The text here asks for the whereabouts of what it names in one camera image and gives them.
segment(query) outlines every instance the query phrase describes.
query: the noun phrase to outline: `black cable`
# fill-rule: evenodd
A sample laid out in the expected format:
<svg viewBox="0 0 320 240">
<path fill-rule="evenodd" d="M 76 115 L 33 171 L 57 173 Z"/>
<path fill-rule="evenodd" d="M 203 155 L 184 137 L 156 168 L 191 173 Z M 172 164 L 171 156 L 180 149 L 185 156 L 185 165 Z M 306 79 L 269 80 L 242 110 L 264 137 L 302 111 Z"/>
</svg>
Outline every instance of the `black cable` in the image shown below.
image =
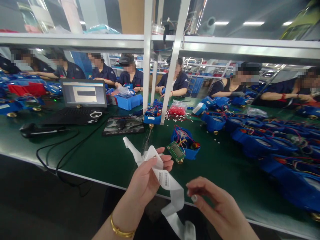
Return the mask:
<svg viewBox="0 0 320 240">
<path fill-rule="evenodd" d="M 53 143 L 53 144 L 50 144 L 50 145 L 41 147 L 41 148 L 39 148 L 39 149 L 36 151 L 36 156 L 37 156 L 38 160 L 41 162 L 41 164 L 42 164 L 51 174 L 57 176 L 62 182 L 68 184 L 68 185 L 71 186 L 71 187 L 77 187 L 78 190 L 79 190 L 79 195 L 80 195 L 80 197 L 84 197 L 84 196 L 86 196 L 86 195 L 89 193 L 89 191 L 91 190 L 92 184 L 90 185 L 89 189 L 87 190 L 87 192 L 86 192 L 85 194 L 81 194 L 81 188 L 80 188 L 80 186 L 83 185 L 83 184 L 85 184 L 85 183 L 87 183 L 87 182 L 89 182 L 89 181 L 86 180 L 86 181 L 83 181 L 82 183 L 79 183 L 79 184 L 71 183 L 71 182 L 69 182 L 68 180 L 62 178 L 62 176 L 59 175 L 59 171 L 58 171 L 58 170 L 60 169 L 59 166 L 60 166 L 62 160 L 63 160 L 73 149 L 75 149 L 75 148 L 76 148 L 77 146 L 79 146 L 80 144 L 84 143 L 84 142 L 85 142 L 90 136 L 92 136 L 102 125 L 104 125 L 104 124 L 106 123 L 106 121 L 107 121 L 107 120 L 103 121 L 103 122 L 102 122 L 95 130 L 93 130 L 88 136 L 86 136 L 83 140 L 81 140 L 79 143 L 77 143 L 75 146 L 73 146 L 71 149 L 69 149 L 69 150 L 62 156 L 62 158 L 59 160 L 59 162 L 58 162 L 58 164 L 57 164 L 57 167 L 56 167 L 56 169 L 55 169 L 55 173 L 51 172 L 51 169 L 48 168 L 48 166 L 42 161 L 42 159 L 41 159 L 40 156 L 39 156 L 39 151 L 40 151 L 41 149 L 44 149 L 44 148 L 47 148 L 47 147 L 50 147 L 50 146 L 56 147 L 56 146 L 58 146 L 58 145 L 61 144 L 61 143 L 67 142 L 67 141 L 75 138 L 76 136 L 78 136 L 79 133 L 80 133 L 80 131 L 79 131 L 78 129 L 72 128 L 72 129 L 70 129 L 70 130 L 76 130 L 76 131 L 77 131 L 77 133 L 76 133 L 75 135 L 73 135 L 72 137 L 69 137 L 69 138 L 67 138 L 67 139 L 65 139 L 65 140 L 63 140 L 63 141 L 57 142 L 57 143 Z"/>
</svg>

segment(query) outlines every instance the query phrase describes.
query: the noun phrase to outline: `laptop screen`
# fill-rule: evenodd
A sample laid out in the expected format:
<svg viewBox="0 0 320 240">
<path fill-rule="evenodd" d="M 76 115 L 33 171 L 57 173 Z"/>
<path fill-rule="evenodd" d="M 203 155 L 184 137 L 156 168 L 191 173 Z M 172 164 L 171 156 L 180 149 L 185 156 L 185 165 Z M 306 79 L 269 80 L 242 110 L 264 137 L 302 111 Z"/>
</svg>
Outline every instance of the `laptop screen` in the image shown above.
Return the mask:
<svg viewBox="0 0 320 240">
<path fill-rule="evenodd" d="M 66 104 L 106 104 L 106 89 L 103 83 L 62 82 Z"/>
</svg>

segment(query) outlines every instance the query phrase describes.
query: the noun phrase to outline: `laptop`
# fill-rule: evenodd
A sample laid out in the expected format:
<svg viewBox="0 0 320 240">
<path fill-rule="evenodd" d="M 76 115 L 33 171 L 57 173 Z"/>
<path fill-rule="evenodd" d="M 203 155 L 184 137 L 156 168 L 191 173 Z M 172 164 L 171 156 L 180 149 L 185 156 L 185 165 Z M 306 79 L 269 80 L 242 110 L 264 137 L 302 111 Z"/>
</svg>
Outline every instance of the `laptop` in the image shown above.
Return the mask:
<svg viewBox="0 0 320 240">
<path fill-rule="evenodd" d="M 105 82 L 101 80 L 61 79 L 66 107 L 40 122 L 42 125 L 95 123 L 106 112 Z"/>
</svg>

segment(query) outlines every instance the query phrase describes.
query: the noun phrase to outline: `fluorescent light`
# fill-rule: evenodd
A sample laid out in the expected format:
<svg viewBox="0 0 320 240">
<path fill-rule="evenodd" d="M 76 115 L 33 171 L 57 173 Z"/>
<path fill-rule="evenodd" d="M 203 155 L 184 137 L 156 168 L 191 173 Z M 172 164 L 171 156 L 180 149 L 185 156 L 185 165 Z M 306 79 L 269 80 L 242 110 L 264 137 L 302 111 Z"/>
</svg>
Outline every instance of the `fluorescent light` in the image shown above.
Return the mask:
<svg viewBox="0 0 320 240">
<path fill-rule="evenodd" d="M 243 25 L 245 26 L 261 26 L 264 22 L 244 22 Z"/>
<path fill-rule="evenodd" d="M 214 25 L 228 25 L 229 22 L 215 22 Z"/>
<path fill-rule="evenodd" d="M 283 26 L 289 26 L 292 22 L 285 22 L 284 24 L 282 24 Z"/>
</svg>

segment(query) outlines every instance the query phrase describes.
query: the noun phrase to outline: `navy uniform shirt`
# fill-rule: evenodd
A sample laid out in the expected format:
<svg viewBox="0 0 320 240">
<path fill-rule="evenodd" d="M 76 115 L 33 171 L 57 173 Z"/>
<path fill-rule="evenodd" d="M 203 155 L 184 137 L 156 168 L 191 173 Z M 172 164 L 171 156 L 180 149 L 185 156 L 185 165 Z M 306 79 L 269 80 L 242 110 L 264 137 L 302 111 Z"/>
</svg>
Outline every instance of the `navy uniform shirt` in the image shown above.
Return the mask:
<svg viewBox="0 0 320 240">
<path fill-rule="evenodd" d="M 57 70 L 53 73 L 57 77 L 66 77 L 71 79 L 86 79 L 82 69 L 75 63 L 68 62 L 67 71 L 64 70 L 63 66 L 57 66 Z"/>
<path fill-rule="evenodd" d="M 157 87 L 166 86 L 168 81 L 168 73 L 163 75 L 160 82 L 157 84 Z M 173 91 L 179 90 L 181 88 L 188 88 L 188 76 L 185 73 L 180 73 L 177 77 L 177 80 L 175 81 L 173 85 Z"/>
<path fill-rule="evenodd" d="M 95 67 L 92 71 L 92 78 L 103 78 L 103 79 L 108 79 L 111 80 L 112 82 L 116 82 L 117 77 L 116 74 L 114 73 L 113 69 L 111 67 L 108 67 L 107 65 L 103 64 L 102 71 L 99 72 L 99 68 Z"/>
<path fill-rule="evenodd" d="M 266 92 L 274 92 L 274 93 L 280 93 L 280 94 L 292 93 L 296 81 L 297 81 L 297 78 L 293 78 L 287 81 L 272 84 Z M 300 91 L 297 92 L 297 94 L 309 95 L 311 94 L 311 91 L 309 88 L 301 88 Z M 284 108 L 284 107 L 288 107 L 288 105 L 290 105 L 289 108 L 295 108 L 297 107 L 296 104 L 300 104 L 300 103 L 301 101 L 298 98 L 279 99 L 279 100 L 273 100 L 273 101 L 258 99 L 257 101 L 253 102 L 254 105 L 275 107 L 275 108 Z"/>
<path fill-rule="evenodd" d="M 244 85 L 240 85 L 236 90 L 234 90 L 234 92 L 246 92 L 247 88 Z M 230 78 L 227 78 L 227 83 L 226 85 L 223 84 L 222 80 L 215 82 L 212 85 L 212 89 L 210 91 L 209 96 L 212 96 L 213 94 L 217 93 L 217 92 L 230 92 Z"/>
<path fill-rule="evenodd" d="M 132 82 L 130 82 L 130 74 L 128 72 L 123 72 L 120 74 L 120 78 L 117 80 L 117 83 L 120 83 L 121 85 L 132 83 L 133 88 L 143 87 L 143 72 L 136 69 Z"/>
<path fill-rule="evenodd" d="M 36 72 L 49 72 L 49 73 L 54 73 L 54 69 L 52 67 L 49 67 L 48 64 L 46 64 L 44 61 L 38 60 L 37 62 L 38 69 L 31 67 L 32 70 Z"/>
<path fill-rule="evenodd" d="M 15 66 L 9 59 L 0 56 L 0 68 L 7 71 L 9 74 L 17 74 L 21 72 L 20 69 Z"/>
</svg>

